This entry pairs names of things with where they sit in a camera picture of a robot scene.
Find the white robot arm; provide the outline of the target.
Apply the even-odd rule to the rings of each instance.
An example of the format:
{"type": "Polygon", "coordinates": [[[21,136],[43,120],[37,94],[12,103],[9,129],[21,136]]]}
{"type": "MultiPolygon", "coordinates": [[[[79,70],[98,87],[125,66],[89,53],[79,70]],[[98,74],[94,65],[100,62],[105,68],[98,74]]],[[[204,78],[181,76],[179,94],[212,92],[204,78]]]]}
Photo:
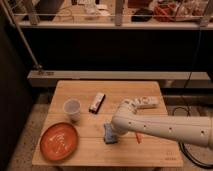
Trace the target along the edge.
{"type": "Polygon", "coordinates": [[[124,99],[112,116],[112,130],[118,135],[139,132],[213,149],[213,117],[137,115],[138,109],[152,105],[142,98],[124,99]]]}

